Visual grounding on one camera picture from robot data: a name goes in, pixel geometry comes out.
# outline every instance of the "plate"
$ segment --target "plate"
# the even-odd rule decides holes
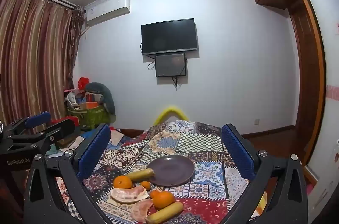
[[[151,183],[163,187],[179,186],[186,183],[194,174],[194,163],[185,156],[163,156],[150,162],[147,168],[154,170]]]

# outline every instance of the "patchwork tablecloth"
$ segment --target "patchwork tablecloth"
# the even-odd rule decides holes
[[[145,169],[152,160],[182,155],[195,164],[191,180],[178,187],[156,187],[174,194],[184,211],[167,224],[217,224],[233,207],[248,185],[220,138],[221,129],[199,122],[175,121],[151,127],[120,149],[106,149],[90,178],[83,181],[93,199],[113,223],[137,223],[130,216],[132,205],[109,198],[118,175]],[[71,214],[81,219],[61,178],[57,179]]]

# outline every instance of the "black box mounted on wall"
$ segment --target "black box mounted on wall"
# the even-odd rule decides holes
[[[184,53],[155,56],[155,76],[157,78],[185,76],[186,71],[186,54]]]

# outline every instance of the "silver bolt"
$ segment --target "silver bolt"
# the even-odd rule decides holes
[[[35,161],[39,161],[41,159],[42,155],[41,154],[37,154],[34,156],[34,160]]]
[[[73,155],[74,151],[72,149],[68,149],[65,151],[65,156],[66,157],[71,157]]]
[[[296,161],[296,160],[298,160],[298,156],[295,155],[295,154],[291,154],[291,159],[292,159],[293,161]]]
[[[259,155],[260,155],[261,157],[266,157],[266,156],[267,156],[267,151],[261,149],[261,150],[259,150]]]

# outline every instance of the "yellow arch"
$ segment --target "yellow arch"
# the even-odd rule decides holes
[[[170,106],[166,108],[162,113],[157,117],[155,122],[153,123],[154,126],[160,124],[162,120],[169,114],[169,113],[175,113],[181,120],[188,121],[189,118],[185,115],[184,112],[182,112],[179,108],[175,106]]]

